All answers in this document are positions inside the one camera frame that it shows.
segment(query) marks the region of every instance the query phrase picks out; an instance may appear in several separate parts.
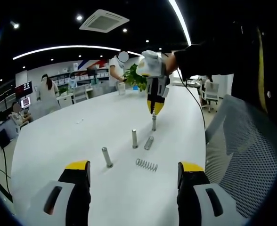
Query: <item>curved light strip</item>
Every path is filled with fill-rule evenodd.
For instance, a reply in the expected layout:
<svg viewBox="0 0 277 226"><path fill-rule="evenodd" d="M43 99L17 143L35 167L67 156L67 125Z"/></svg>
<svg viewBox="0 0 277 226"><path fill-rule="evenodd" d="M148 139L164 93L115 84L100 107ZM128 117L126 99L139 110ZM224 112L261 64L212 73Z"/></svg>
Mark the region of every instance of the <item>curved light strip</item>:
<svg viewBox="0 0 277 226"><path fill-rule="evenodd" d="M134 53L134 52L131 52L131 51L127 51L127 53L129 53L129 54L133 54L133 55L137 55L137 56L142 56L141 54Z"/></svg>
<svg viewBox="0 0 277 226"><path fill-rule="evenodd" d="M176 13L176 15L177 15L177 17L178 17L178 19L179 19L179 22L180 22L180 24L181 24L182 30L183 30L184 33L185 33L185 37L186 37L186 39L187 39L188 45L189 45L189 46L192 45L191 39L190 39L190 36L189 36L189 32L187 31L187 27L186 27L185 20L184 20L184 18L182 17L182 14L181 14L181 12L180 12L180 10L179 10L179 8L178 8L178 5L176 4L176 1L175 1L175 0L169 0L169 2L170 2L170 4L171 4L171 6L173 7L173 9L174 9L174 11L175 11L175 13Z"/></svg>
<svg viewBox="0 0 277 226"><path fill-rule="evenodd" d="M49 48L42 48L42 49L38 49L38 50L34 50L28 53L23 53L19 56L16 56L13 58L13 60L16 60L18 58L24 57L26 55L30 55L33 53L38 53L38 52L42 52L42 51L46 51L46 50L52 50L52 49L59 49L59 48L101 48L101 49L108 49L108 50L114 50L114 51L121 51L118 48L110 48L110 47L104 47L104 46L82 46L82 45L73 45L73 46L55 46L55 47L49 47Z"/></svg>

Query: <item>ceiling air conditioner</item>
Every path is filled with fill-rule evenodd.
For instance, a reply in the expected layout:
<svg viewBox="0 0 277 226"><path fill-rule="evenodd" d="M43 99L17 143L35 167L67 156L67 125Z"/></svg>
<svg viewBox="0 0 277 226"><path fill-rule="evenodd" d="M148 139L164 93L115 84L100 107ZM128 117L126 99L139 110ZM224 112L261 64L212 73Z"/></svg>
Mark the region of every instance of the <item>ceiling air conditioner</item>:
<svg viewBox="0 0 277 226"><path fill-rule="evenodd" d="M87 18L79 28L80 30L108 33L114 28L128 22L129 19L98 9L94 14Z"/></svg>

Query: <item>computer monitor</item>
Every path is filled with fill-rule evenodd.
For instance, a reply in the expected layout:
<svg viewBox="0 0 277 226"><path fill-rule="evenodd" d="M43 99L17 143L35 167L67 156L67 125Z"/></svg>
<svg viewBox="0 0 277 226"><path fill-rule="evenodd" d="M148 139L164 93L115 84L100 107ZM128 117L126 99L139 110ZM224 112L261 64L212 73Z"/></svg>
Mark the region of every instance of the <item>computer monitor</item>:
<svg viewBox="0 0 277 226"><path fill-rule="evenodd" d="M32 81L27 81L26 83L15 87L15 96L17 99L25 97L33 93Z"/></svg>
<svg viewBox="0 0 277 226"><path fill-rule="evenodd" d="M6 110L0 112L0 121L7 120L8 116L12 113L12 108L7 108Z"/></svg>
<svg viewBox="0 0 277 226"><path fill-rule="evenodd" d="M97 75L97 68L95 66L87 68L87 75Z"/></svg>
<svg viewBox="0 0 277 226"><path fill-rule="evenodd" d="M28 106L31 105L31 100L29 97L21 100L21 108L24 109L24 108L27 108Z"/></svg>

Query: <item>black sleeve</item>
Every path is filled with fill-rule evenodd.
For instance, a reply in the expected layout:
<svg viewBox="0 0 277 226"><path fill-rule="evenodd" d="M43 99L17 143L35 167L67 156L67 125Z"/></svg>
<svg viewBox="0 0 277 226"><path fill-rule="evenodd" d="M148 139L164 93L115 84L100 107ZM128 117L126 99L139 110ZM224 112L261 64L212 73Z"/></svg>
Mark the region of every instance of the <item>black sleeve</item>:
<svg viewBox="0 0 277 226"><path fill-rule="evenodd" d="M234 25L225 35L175 52L183 77L234 73L243 55L241 39L241 28Z"/></svg>

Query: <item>office room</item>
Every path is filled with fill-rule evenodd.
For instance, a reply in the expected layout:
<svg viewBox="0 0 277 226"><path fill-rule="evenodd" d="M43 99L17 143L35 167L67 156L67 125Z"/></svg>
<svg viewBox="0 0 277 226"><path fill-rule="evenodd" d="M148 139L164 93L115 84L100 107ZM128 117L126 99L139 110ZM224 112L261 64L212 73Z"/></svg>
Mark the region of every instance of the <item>office room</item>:
<svg viewBox="0 0 277 226"><path fill-rule="evenodd" d="M257 6L9 3L0 224L277 224L277 4Z"/></svg>

